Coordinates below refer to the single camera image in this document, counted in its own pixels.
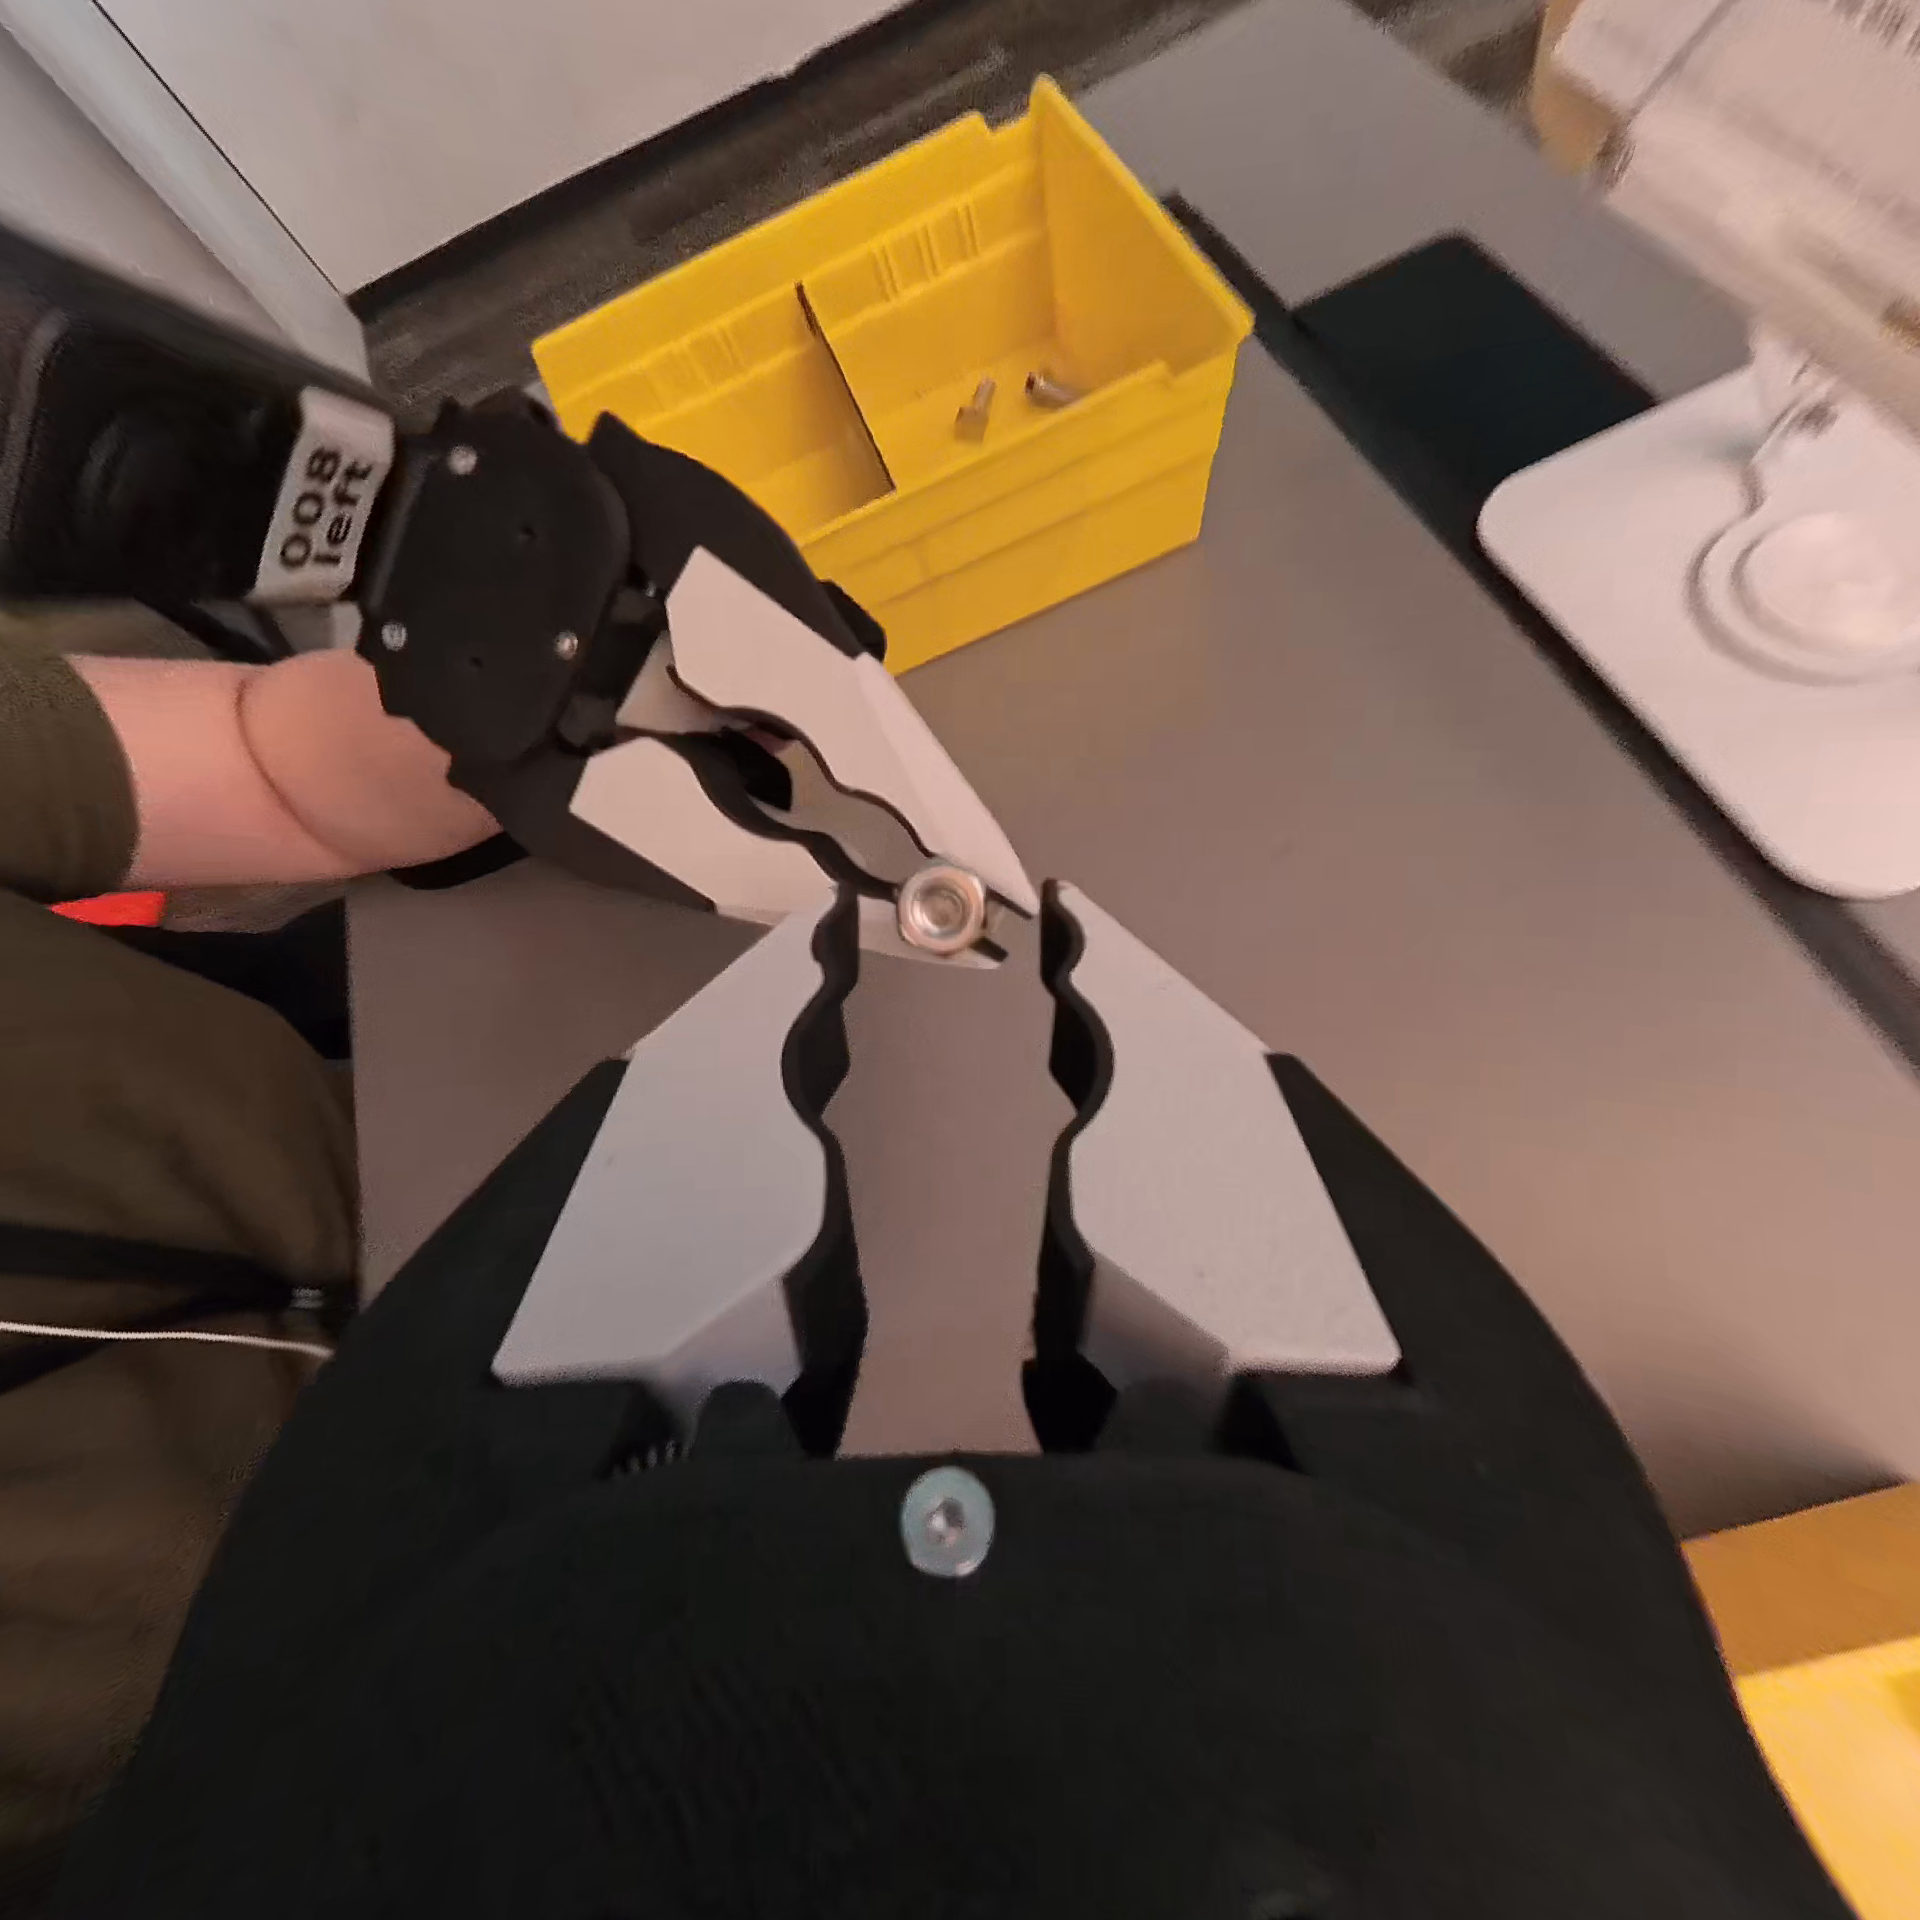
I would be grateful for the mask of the person's left forearm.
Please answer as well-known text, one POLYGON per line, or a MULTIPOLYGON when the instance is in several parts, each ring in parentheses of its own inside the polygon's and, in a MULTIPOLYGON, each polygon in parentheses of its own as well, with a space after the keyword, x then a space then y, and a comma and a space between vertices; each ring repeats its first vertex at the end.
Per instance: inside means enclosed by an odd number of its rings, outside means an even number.
POLYGON ((73 660, 131 770, 137 895, 296 884, 306 834, 248 738, 263 668, 216 660, 73 660))

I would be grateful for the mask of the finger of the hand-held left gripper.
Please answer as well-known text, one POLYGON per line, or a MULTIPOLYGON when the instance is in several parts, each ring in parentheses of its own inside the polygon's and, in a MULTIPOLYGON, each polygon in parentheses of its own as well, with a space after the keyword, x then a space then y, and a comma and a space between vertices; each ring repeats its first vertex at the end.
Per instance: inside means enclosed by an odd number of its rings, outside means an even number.
POLYGON ((849 895, 869 955, 975 976, 1010 961, 994 898, 975 945, 913 945, 899 900, 936 859, 887 808, 834 789, 807 749, 780 768, 793 808, 759 801, 719 735, 634 735, 584 763, 567 812, 730 925, 777 930, 849 895))
POLYGON ((842 656, 703 546, 668 593, 668 634, 683 696, 804 738, 834 789, 887 808, 1020 914, 1039 909, 1010 834, 879 660, 842 656))

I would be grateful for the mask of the yellow undivided bin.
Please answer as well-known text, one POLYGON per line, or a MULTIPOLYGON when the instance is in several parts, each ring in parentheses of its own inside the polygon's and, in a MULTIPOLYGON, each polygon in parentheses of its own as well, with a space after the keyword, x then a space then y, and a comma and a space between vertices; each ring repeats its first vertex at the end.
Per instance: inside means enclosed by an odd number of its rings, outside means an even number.
POLYGON ((1920 1910, 1914 1482, 1683 1542, 1748 1731, 1847 1909, 1920 1910))

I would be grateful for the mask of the steel hex nut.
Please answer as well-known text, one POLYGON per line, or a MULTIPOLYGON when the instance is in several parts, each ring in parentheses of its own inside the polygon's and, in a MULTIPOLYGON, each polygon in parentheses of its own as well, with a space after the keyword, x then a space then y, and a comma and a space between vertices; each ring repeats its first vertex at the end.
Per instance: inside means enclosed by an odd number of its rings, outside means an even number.
POLYGON ((934 864, 918 864, 913 873, 902 879, 902 895, 899 895, 899 940, 908 945, 913 945, 925 955, 936 955, 936 961, 955 961, 955 955, 984 945, 988 930, 990 930, 990 890, 975 869, 952 864, 952 860, 934 860, 934 864), (918 940, 918 930, 909 918, 909 900, 913 900, 913 890, 929 884, 929 879, 952 879, 952 884, 959 884, 959 890, 975 895, 975 925, 965 930, 959 943, 929 943, 929 940, 918 940))

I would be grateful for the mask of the yellow divided parts bin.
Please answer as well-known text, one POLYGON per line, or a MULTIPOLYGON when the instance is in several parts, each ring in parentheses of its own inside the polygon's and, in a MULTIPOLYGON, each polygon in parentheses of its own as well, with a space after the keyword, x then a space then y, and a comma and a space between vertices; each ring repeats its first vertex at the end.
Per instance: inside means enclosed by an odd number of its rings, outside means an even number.
POLYGON ((545 400, 749 490, 925 668, 1203 532, 1255 310, 1051 81, 543 335, 545 400), (899 475, 879 475, 793 281, 899 475), (1044 413, 1025 376, 1083 400, 1044 413), (952 431, 994 379, 984 446, 952 431))

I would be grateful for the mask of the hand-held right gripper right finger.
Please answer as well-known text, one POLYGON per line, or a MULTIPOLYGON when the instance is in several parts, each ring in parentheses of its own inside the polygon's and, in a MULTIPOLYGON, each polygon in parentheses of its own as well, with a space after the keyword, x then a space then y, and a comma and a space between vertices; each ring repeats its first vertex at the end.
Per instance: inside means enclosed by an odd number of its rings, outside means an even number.
POLYGON ((1025 1412, 1090 1452, 1133 1394, 1389 1381, 1380 1307, 1268 1041, 1069 879, 1039 898, 1051 1148, 1025 1412))

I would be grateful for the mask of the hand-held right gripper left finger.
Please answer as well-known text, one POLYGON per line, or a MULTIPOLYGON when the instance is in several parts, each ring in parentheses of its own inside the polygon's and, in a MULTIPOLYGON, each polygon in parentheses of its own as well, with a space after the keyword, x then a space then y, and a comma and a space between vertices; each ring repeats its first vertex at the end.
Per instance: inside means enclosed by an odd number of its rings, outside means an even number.
POLYGON ((838 1452, 864 1351, 849 1165, 858 898, 759 940, 625 1050, 493 1357, 505 1390, 633 1386, 670 1437, 759 1386, 804 1452, 838 1452))

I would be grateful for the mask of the person's left hand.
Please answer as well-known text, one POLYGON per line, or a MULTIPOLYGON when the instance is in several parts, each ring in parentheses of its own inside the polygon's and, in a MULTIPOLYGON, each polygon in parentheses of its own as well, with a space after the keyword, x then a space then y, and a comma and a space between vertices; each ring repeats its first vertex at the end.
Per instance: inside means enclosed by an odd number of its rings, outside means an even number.
POLYGON ((383 706, 362 656, 263 668, 237 696, 237 731, 286 818, 342 879, 438 864, 502 834, 452 786, 452 759, 383 706))

